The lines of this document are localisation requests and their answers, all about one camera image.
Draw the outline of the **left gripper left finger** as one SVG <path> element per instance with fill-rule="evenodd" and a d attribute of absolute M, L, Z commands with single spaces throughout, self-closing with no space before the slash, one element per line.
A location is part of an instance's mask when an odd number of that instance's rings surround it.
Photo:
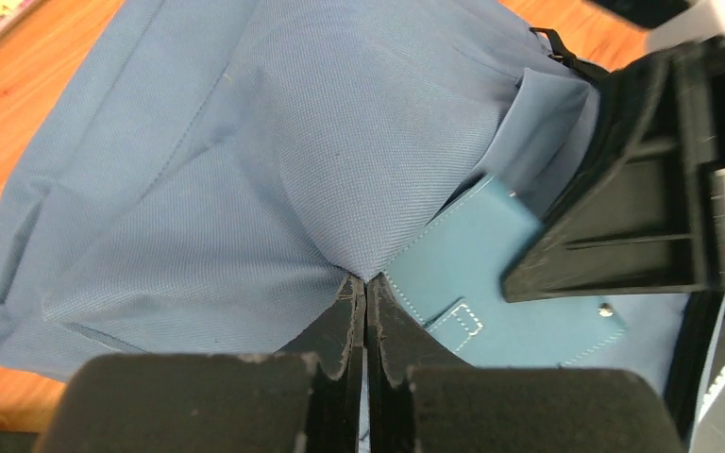
<path fill-rule="evenodd" d="M 365 291 L 271 354 L 111 355 L 69 382 L 39 452 L 354 452 Z"/>

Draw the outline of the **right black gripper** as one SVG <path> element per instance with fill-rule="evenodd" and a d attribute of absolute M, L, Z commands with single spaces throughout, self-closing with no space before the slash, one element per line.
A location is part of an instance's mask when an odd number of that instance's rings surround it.
<path fill-rule="evenodd" d="M 600 90 L 582 164 L 505 298 L 725 290 L 725 40 L 653 53 Z"/>

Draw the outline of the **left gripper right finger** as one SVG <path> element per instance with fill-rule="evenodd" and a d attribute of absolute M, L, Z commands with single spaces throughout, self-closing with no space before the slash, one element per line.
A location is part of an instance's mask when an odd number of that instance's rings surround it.
<path fill-rule="evenodd" d="M 625 371 L 482 369 L 435 341 L 387 281 L 367 288 L 376 452 L 681 452 L 664 404 Z"/>

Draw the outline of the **small teal wallet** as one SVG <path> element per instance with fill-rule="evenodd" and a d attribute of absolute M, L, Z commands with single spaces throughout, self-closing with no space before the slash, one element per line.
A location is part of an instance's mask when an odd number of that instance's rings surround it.
<path fill-rule="evenodd" d="M 431 220 L 387 266 L 397 301 L 428 334 L 481 367 L 569 366 L 626 331 L 602 296 L 509 303 L 501 277 L 539 228 L 494 178 Z"/>

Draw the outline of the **blue-grey fabric backpack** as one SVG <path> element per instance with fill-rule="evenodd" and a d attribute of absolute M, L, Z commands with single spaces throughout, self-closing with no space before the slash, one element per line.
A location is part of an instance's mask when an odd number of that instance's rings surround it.
<path fill-rule="evenodd" d="M 271 354 L 355 277 L 376 452 L 368 285 L 487 177 L 536 218 L 524 251 L 613 72 L 496 1 L 128 1 L 3 191 L 0 365 L 68 386 L 101 356 Z M 723 293 L 575 296 L 624 335 L 569 366 L 453 354 L 632 373 L 687 451 Z"/>

